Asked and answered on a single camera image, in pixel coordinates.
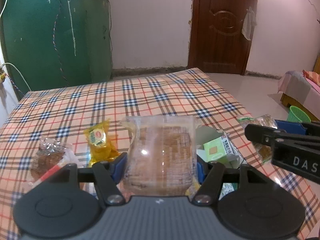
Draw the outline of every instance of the electrical wire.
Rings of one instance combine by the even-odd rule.
[[[11,80],[11,78],[9,77],[9,75],[7,73],[5,73],[5,76],[9,78],[9,80],[11,81],[12,85],[23,95],[25,96],[24,93],[22,93],[22,91],[17,87],[17,85]]]
[[[8,2],[8,0],[5,0],[4,6],[3,6],[2,11],[1,11],[1,13],[0,13],[0,18],[2,17],[2,14],[3,14],[3,12],[4,12],[4,9],[5,9],[6,5],[7,5],[7,2]],[[23,81],[27,84],[28,89],[31,91],[28,83],[26,82],[26,80],[25,80],[24,77],[22,76],[21,72],[16,68],[15,65],[13,65],[13,64],[11,64],[11,63],[3,63],[3,64],[1,65],[1,68],[2,68],[3,66],[5,66],[6,64],[9,64],[9,65],[13,66],[13,67],[16,69],[16,71],[19,72],[19,74],[20,74],[20,76],[22,77]],[[21,91],[21,90],[17,87],[17,85],[11,80],[10,76],[9,76],[7,73],[5,73],[5,76],[7,76],[7,77],[9,78],[10,82],[12,83],[12,85],[13,85],[23,96],[25,96],[25,94],[22,93],[22,91]]]
[[[2,14],[3,14],[3,11],[4,11],[5,6],[7,5],[7,1],[8,1],[8,0],[5,0],[4,6],[3,6],[2,11],[1,11],[1,13],[0,13],[0,18],[1,18],[1,16],[2,16]]]
[[[56,16],[56,19],[54,21],[54,25],[53,25],[53,39],[52,39],[52,43],[53,43],[53,47],[54,47],[54,50],[57,52],[57,55],[58,55],[58,60],[59,60],[59,64],[60,64],[60,72],[61,72],[61,75],[63,77],[63,79],[65,80],[65,82],[68,84],[69,86],[69,82],[67,80],[67,78],[65,77],[64,75],[64,71],[62,69],[62,61],[61,61],[61,56],[60,56],[60,53],[57,49],[57,45],[56,45],[56,26],[57,26],[57,20],[58,20],[58,17],[59,17],[59,14],[61,13],[61,7],[62,7],[62,2],[61,0],[59,0],[59,11],[57,13],[57,16]]]
[[[12,63],[7,62],[7,63],[3,63],[3,64],[2,64],[2,67],[3,67],[4,65],[7,65],[7,64],[9,64],[10,66],[13,66],[13,67],[15,68],[15,70],[18,71],[18,73],[19,73],[20,76],[22,77],[23,81],[26,83],[29,91],[31,91],[31,88],[29,87],[28,83],[26,82],[26,80],[25,80],[24,77],[22,76],[21,72],[17,69],[17,67],[16,67],[15,65],[13,65]]]
[[[112,19],[111,19],[111,4],[108,1],[108,11],[109,11],[109,20],[110,20],[110,24],[109,24],[109,39],[110,39],[110,50],[111,50],[111,66],[113,67],[113,59],[112,59],[112,51],[113,51],[113,46],[112,46],[112,40],[111,40],[111,28],[112,28]]]

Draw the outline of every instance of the pillow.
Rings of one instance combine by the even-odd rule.
[[[313,81],[311,81],[310,79],[306,80],[309,82],[309,84],[320,94],[320,86],[318,86],[316,83],[314,83]]]
[[[303,74],[306,76],[307,79],[310,79],[312,82],[316,83],[320,87],[320,75],[316,72],[312,71],[305,71],[303,70]]]

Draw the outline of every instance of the white towel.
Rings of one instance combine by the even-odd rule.
[[[243,21],[243,26],[242,26],[242,34],[243,36],[248,40],[251,41],[250,35],[251,35],[251,29],[256,26],[256,16],[254,14],[254,11],[252,10],[251,7],[247,9],[247,14],[244,18]]]

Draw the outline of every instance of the floor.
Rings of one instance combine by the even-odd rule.
[[[287,119],[289,109],[280,102],[282,93],[277,93],[277,80],[233,74],[207,73],[207,75],[233,95],[253,117],[270,114],[274,119]],[[134,77],[117,77],[114,80]],[[311,181],[310,185],[320,200],[320,185]],[[319,227],[320,221],[308,237],[317,237]]]

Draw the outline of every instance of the screw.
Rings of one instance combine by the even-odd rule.
[[[198,204],[208,204],[211,201],[211,197],[208,195],[197,195],[195,196],[195,201]]]
[[[123,201],[123,197],[120,195],[111,195],[108,197],[110,204],[120,204]]]

